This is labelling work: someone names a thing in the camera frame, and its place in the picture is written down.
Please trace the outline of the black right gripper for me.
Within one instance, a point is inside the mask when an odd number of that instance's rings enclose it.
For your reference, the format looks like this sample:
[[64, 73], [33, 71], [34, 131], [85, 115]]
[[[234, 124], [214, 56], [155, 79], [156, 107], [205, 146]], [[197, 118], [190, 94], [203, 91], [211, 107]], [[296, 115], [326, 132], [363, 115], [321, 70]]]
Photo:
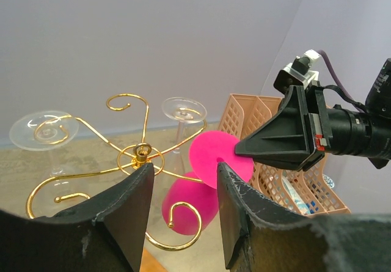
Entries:
[[291, 86], [272, 118], [235, 146], [235, 154], [278, 169], [308, 171], [331, 148], [332, 130], [320, 84]]

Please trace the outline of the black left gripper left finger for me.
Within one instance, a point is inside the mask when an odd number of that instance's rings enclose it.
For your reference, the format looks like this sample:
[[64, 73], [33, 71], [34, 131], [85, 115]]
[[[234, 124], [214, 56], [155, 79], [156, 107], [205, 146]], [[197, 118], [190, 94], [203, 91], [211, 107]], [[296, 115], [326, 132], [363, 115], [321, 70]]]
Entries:
[[147, 163], [52, 217], [1, 212], [1, 271], [139, 271], [152, 200]]

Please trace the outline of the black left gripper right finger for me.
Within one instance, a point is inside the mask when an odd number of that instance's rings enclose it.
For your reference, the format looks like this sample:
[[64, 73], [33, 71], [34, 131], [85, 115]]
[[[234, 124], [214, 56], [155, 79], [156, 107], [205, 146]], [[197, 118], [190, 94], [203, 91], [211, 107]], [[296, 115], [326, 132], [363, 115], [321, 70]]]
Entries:
[[305, 217], [267, 198], [227, 163], [217, 166], [229, 271], [389, 271], [390, 215]]

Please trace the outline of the magenta plastic goblet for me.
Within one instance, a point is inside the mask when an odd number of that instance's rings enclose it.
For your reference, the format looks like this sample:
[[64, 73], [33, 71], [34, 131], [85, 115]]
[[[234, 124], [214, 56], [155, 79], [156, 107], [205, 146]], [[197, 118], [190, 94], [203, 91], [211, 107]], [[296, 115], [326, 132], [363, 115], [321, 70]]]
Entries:
[[200, 183], [179, 178], [168, 190], [162, 203], [162, 216], [169, 223], [172, 205], [187, 202], [200, 213], [202, 229], [205, 229], [219, 210], [217, 198], [217, 165], [227, 163], [239, 177], [248, 182], [253, 175], [254, 162], [250, 158], [235, 155], [239, 139], [222, 131], [207, 131], [198, 135], [189, 148], [192, 171], [187, 178], [197, 178]]

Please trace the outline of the clear wine glass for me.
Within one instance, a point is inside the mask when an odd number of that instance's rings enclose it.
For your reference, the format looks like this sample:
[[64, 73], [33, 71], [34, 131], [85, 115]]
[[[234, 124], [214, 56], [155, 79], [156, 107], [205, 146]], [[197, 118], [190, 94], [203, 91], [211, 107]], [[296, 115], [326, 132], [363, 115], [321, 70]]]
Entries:
[[[180, 147], [200, 134], [207, 126], [207, 110], [203, 104], [193, 99], [184, 97], [171, 97], [162, 103], [163, 113], [170, 119], [178, 122], [176, 143], [170, 149], [175, 154], [180, 153]], [[202, 128], [190, 137], [183, 139], [183, 132], [186, 125], [203, 122]]]
[[72, 174], [73, 169], [60, 164], [57, 150], [67, 145], [79, 131], [79, 123], [69, 113], [39, 111], [17, 120], [9, 131], [12, 143], [30, 152], [46, 152], [51, 162], [50, 176]]

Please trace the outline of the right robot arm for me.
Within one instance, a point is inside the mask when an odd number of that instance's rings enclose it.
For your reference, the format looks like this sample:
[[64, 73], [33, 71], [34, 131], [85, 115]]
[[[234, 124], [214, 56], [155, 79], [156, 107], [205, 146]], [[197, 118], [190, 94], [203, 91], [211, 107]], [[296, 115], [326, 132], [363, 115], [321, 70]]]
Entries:
[[[309, 57], [283, 68], [274, 88], [284, 94], [277, 113], [235, 146], [235, 154], [279, 169], [307, 171], [333, 155], [368, 158], [381, 169], [390, 161], [390, 60], [387, 59], [365, 103], [340, 86], [324, 87], [310, 70]], [[356, 111], [326, 106], [324, 90], [336, 92]]]

